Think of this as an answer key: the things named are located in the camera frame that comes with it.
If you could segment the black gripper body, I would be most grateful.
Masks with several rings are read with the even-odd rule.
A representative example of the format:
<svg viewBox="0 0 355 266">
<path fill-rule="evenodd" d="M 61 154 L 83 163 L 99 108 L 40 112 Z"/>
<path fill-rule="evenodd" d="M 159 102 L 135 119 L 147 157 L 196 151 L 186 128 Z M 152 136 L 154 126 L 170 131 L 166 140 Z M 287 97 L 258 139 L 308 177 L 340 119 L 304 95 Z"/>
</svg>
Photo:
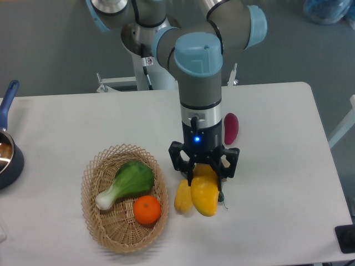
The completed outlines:
<svg viewBox="0 0 355 266">
<path fill-rule="evenodd" d="M 196 163 L 209 163 L 213 150 L 222 146 L 222 121 L 212 127 L 200 128 L 194 133 L 191 126 L 182 123 L 183 150 Z"/>
</svg>

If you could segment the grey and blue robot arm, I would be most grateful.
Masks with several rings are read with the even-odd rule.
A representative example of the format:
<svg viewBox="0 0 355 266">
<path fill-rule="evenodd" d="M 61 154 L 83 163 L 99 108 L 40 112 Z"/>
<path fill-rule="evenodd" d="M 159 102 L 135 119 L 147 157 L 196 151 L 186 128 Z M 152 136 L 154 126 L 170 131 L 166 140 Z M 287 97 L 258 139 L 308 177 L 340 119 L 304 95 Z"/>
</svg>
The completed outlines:
<svg viewBox="0 0 355 266">
<path fill-rule="evenodd" d="M 235 174 L 240 151 L 222 142 L 221 71 L 232 52 L 264 40 L 267 20 L 258 6 L 241 1 L 200 1 L 206 20 L 181 29 L 166 1 L 87 1 L 101 30 L 121 28 L 127 50 L 154 57 L 179 88 L 183 142 L 169 154 L 174 169 L 193 180 L 197 163 L 211 166 L 219 181 Z"/>
</svg>

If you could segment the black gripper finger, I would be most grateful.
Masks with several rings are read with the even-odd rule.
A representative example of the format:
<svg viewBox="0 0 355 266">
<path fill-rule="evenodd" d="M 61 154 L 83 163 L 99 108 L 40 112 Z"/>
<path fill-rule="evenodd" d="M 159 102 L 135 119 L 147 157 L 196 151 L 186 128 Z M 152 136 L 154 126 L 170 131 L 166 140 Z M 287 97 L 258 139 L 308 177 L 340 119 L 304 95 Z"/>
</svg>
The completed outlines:
<svg viewBox="0 0 355 266">
<path fill-rule="evenodd" d="M 184 160 L 181 151 L 186 153 L 188 160 Z M 197 163 L 197 154 L 186 144 L 173 141 L 169 147 L 169 155 L 176 171 L 186 174 L 187 184 L 191 186 L 195 164 Z"/>
<path fill-rule="evenodd" d="M 217 174 L 217 187 L 219 191 L 222 191 L 222 180 L 227 178 L 234 178 L 237 163 L 240 155 L 240 149 L 225 148 L 219 146 L 213 149 L 209 164 L 213 171 Z"/>
</svg>

